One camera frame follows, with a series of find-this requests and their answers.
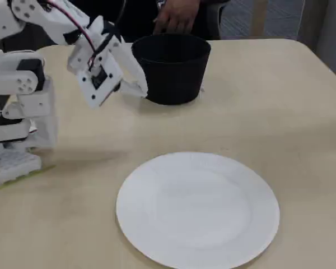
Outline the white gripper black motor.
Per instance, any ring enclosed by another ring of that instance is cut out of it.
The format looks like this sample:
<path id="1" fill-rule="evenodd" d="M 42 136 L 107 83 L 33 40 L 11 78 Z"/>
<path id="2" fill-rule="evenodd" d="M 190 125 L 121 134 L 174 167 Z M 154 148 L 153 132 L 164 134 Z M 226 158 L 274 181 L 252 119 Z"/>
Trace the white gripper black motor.
<path id="1" fill-rule="evenodd" d="M 79 37 L 67 61 L 67 69 L 73 74 L 84 70 L 95 72 L 98 65 L 103 64 L 111 52 L 109 42 L 122 39 L 118 28 L 112 22 L 104 20 L 102 16 L 95 18 L 84 30 L 94 48 L 91 48 L 83 34 Z M 123 94 L 146 98 L 148 94 L 146 75 L 129 45 L 119 41 L 115 43 L 115 58 L 134 78 L 132 82 L 121 80 L 119 91 Z"/>

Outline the person's bare hand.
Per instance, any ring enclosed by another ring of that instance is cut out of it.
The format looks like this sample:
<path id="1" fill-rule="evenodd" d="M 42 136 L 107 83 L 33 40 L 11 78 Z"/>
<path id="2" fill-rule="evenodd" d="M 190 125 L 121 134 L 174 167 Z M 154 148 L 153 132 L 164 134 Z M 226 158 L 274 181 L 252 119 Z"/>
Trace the person's bare hand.
<path id="1" fill-rule="evenodd" d="M 198 14 L 198 0 L 168 0 L 154 20 L 153 34 L 190 34 Z"/>

